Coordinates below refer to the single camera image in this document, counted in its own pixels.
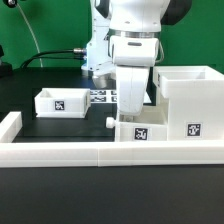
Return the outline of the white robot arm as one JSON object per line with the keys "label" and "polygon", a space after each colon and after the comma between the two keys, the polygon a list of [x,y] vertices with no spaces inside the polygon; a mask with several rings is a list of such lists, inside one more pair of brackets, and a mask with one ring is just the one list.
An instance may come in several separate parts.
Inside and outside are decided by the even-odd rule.
{"label": "white robot arm", "polygon": [[86,45],[81,69],[85,75],[109,72],[109,39],[157,37],[162,25],[175,25],[192,6],[192,0],[89,0],[92,37]]}

